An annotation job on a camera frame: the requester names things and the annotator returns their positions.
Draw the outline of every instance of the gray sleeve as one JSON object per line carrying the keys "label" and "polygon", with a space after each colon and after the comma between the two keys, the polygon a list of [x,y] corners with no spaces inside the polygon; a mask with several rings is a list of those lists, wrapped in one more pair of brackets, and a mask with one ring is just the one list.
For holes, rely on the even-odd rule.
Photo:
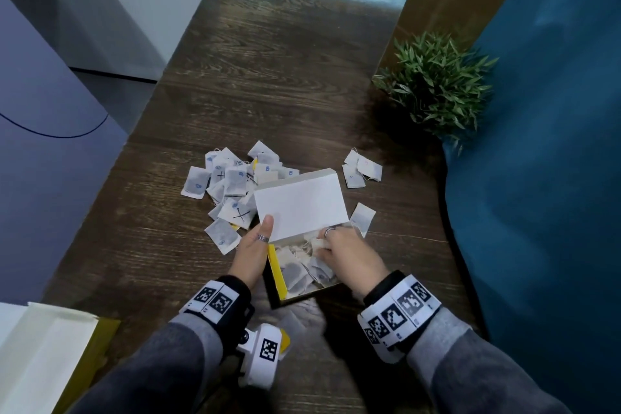
{"label": "gray sleeve", "polygon": [[91,387],[68,414],[190,414],[222,359],[206,321],[180,314]]}
{"label": "gray sleeve", "polygon": [[441,308],[408,354],[442,414],[570,414],[511,358]]}

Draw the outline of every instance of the dark wood grain surface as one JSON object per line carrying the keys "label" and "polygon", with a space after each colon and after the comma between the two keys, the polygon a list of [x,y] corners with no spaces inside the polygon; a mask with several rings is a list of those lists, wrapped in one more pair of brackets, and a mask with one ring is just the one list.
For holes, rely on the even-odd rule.
{"label": "dark wood grain surface", "polygon": [[[377,211],[367,239],[388,266],[414,273],[475,324],[442,227],[436,179],[415,160],[416,144],[396,144],[369,117],[370,75],[398,16],[398,7],[361,0],[201,2],[44,298],[121,319],[104,371],[227,271],[232,254],[222,256],[203,232],[211,200],[180,190],[207,151],[228,146],[241,157],[257,139],[301,172],[337,170],[348,211],[358,202]],[[381,183],[345,188],[340,166],[354,146],[384,164]],[[218,390],[205,411],[431,410],[406,366],[375,357],[345,288],[273,311],[260,283],[253,304],[253,324],[291,310],[306,335],[280,364],[270,393],[244,401],[234,389]]]}

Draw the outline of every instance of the silver ring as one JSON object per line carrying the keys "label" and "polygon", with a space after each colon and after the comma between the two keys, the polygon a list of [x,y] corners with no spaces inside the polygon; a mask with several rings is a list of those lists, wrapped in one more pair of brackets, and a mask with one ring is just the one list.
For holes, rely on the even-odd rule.
{"label": "silver ring", "polygon": [[329,231],[334,231],[336,228],[334,226],[330,226],[329,228],[326,228],[325,231],[323,232],[323,238],[327,239],[328,238],[328,232]]}

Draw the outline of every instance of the person's right hand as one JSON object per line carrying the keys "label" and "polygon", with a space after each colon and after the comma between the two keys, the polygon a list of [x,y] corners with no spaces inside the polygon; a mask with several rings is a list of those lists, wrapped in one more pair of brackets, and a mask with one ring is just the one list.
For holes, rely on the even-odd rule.
{"label": "person's right hand", "polygon": [[[323,239],[326,228],[319,231]],[[390,273],[382,258],[365,242],[356,228],[338,227],[328,232],[332,250],[318,249],[317,256],[354,293],[367,296]]]}

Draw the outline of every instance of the leaves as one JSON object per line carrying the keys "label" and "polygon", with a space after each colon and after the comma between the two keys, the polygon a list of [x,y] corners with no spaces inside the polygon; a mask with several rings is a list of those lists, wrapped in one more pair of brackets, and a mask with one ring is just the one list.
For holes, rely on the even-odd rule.
{"label": "leaves", "polygon": [[373,76],[374,85],[407,108],[424,130],[457,146],[464,130],[478,129],[492,88],[484,84],[485,75],[498,58],[460,49],[450,36],[437,33],[394,44],[399,62]]}

